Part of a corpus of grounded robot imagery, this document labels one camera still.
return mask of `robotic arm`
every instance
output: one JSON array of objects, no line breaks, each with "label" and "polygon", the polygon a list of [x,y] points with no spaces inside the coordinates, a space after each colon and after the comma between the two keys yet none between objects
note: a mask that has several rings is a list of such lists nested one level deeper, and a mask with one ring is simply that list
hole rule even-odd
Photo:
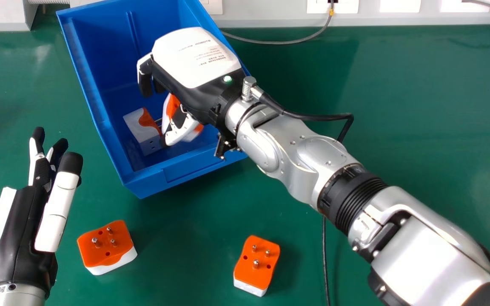
[{"label": "robotic arm", "polygon": [[28,186],[5,187],[0,197],[0,306],[43,306],[56,281],[56,252],[74,192],[82,156],[64,153],[60,139],[45,155],[45,131],[29,140]]},{"label": "robotic arm", "polygon": [[490,255],[462,229],[368,172],[245,76],[237,57],[202,28],[160,37],[138,62],[144,96],[168,90],[219,132],[215,155],[243,150],[298,201],[323,214],[371,265],[387,305],[490,304]]}]

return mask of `orange plug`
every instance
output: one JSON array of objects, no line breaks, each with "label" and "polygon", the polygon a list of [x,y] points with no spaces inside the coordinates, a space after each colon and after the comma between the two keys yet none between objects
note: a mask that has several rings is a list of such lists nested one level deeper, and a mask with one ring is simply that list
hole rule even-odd
[{"label": "orange plug", "polygon": [[280,255],[278,244],[249,236],[234,268],[234,286],[255,296],[264,296]]},{"label": "orange plug", "polygon": [[93,275],[105,274],[137,257],[128,227],[122,220],[84,233],[77,244],[84,266]]}]

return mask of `power outlet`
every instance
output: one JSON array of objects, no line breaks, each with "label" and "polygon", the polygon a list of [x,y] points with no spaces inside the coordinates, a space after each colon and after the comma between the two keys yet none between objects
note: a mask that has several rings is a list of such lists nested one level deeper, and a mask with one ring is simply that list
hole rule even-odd
[{"label": "power outlet", "polygon": [[379,12],[419,12],[421,0],[380,0]]},{"label": "power outlet", "polygon": [[488,6],[475,3],[463,3],[461,0],[442,0],[440,12],[488,12]]},{"label": "power outlet", "polygon": [[[330,9],[330,1],[307,0],[308,14],[327,14]],[[357,14],[358,0],[334,0],[334,12],[336,14]]]},{"label": "power outlet", "polygon": [[200,0],[209,15],[222,15],[222,0]]}]

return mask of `blue bin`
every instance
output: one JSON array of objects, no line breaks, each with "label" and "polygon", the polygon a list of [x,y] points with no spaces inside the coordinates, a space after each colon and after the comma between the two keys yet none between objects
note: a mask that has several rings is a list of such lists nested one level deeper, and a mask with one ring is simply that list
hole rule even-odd
[{"label": "blue bin", "polygon": [[200,26],[230,47],[198,0],[106,0],[57,15],[94,125],[120,180],[136,196],[150,196],[246,157],[233,151],[225,161],[215,158],[212,126],[190,143],[144,156],[123,120],[141,107],[161,118],[166,95],[145,99],[136,83],[137,60],[157,38]]}]

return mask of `green tabletop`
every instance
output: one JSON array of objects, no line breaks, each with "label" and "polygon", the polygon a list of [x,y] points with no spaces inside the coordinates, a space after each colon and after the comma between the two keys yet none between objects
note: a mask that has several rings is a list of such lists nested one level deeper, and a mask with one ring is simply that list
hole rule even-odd
[{"label": "green tabletop", "polygon": [[[290,39],[313,29],[235,29]],[[293,46],[231,41],[260,85],[292,110],[353,112],[346,145],[381,176],[454,221],[490,249],[490,25],[331,28]],[[58,250],[51,306],[322,305],[321,216],[241,161],[138,200],[124,188],[94,128],[60,26],[38,16],[29,33],[0,33],[0,190],[27,184],[27,141],[67,137],[84,155]],[[339,123],[311,128],[336,136]],[[76,238],[124,219],[139,256],[95,277]],[[233,287],[251,235],[280,244],[263,298]],[[378,305],[369,266],[328,228],[334,305]]]}]

